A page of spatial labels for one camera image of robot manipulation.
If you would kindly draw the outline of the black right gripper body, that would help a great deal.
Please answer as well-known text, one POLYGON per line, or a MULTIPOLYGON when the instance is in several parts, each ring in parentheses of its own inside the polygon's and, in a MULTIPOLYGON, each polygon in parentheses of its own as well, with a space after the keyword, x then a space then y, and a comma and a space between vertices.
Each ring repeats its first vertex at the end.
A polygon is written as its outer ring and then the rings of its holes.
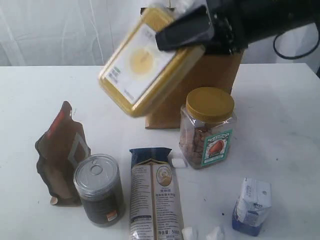
POLYGON ((245 18, 250 12, 248 0, 200 0, 208 19, 205 30, 197 39, 210 55, 233 55, 248 48, 245 18))

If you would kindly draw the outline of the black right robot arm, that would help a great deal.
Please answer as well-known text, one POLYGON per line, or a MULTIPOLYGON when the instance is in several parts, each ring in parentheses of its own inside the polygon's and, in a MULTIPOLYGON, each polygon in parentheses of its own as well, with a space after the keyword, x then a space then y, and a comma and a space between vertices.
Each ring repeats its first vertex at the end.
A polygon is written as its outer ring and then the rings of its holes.
POLYGON ((203 45, 206 54, 232 55, 319 20, 318 0, 206 0, 157 32, 155 39, 161 51, 203 45))

